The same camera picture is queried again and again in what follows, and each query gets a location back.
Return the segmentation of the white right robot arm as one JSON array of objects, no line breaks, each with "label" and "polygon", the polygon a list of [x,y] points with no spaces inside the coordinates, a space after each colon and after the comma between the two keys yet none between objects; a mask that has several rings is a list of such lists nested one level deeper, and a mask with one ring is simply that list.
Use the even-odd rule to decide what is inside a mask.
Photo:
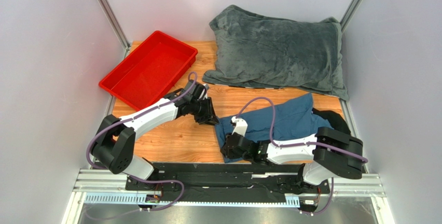
[{"label": "white right robot arm", "polygon": [[361,179],[363,165],[368,162],[362,150],[360,139],[327,127],[320,127],[307,137],[287,141],[254,142],[247,139],[243,131],[234,131],[227,134],[220,148],[226,159],[257,164],[305,161],[297,173],[298,182],[309,186],[317,186],[335,176]]}]

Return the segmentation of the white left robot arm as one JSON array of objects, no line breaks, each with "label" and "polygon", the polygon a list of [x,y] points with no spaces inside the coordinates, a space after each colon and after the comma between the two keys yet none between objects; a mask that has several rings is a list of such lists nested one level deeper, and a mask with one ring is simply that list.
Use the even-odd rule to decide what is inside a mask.
[{"label": "white left robot arm", "polygon": [[208,89],[208,85],[190,80],[185,88],[168,93],[134,114],[120,118],[106,116],[88,145],[87,158],[95,157],[102,169],[113,174],[149,179],[155,167],[135,155],[135,142],[157,126],[185,115],[192,115],[198,124],[217,125],[219,121]]}]

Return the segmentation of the blue t shirt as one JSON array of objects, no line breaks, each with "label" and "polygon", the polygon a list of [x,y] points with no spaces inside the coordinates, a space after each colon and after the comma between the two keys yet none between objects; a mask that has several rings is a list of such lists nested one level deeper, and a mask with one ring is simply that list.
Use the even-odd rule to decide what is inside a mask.
[{"label": "blue t shirt", "polygon": [[[330,123],[312,113],[313,96],[308,93],[275,106],[272,136],[275,141],[299,139],[317,133],[318,128],[331,128]],[[247,123],[245,138],[258,142],[269,139],[273,117],[271,106],[242,113]]]}]

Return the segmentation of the black baseball cap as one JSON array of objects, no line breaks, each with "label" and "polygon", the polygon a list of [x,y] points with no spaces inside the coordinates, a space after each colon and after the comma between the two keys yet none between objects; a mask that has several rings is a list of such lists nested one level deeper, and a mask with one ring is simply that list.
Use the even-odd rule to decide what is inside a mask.
[{"label": "black baseball cap", "polygon": [[340,114],[331,110],[318,110],[315,108],[312,108],[312,113],[327,120],[334,130],[340,131],[347,135],[351,135],[351,131],[347,122]]}]

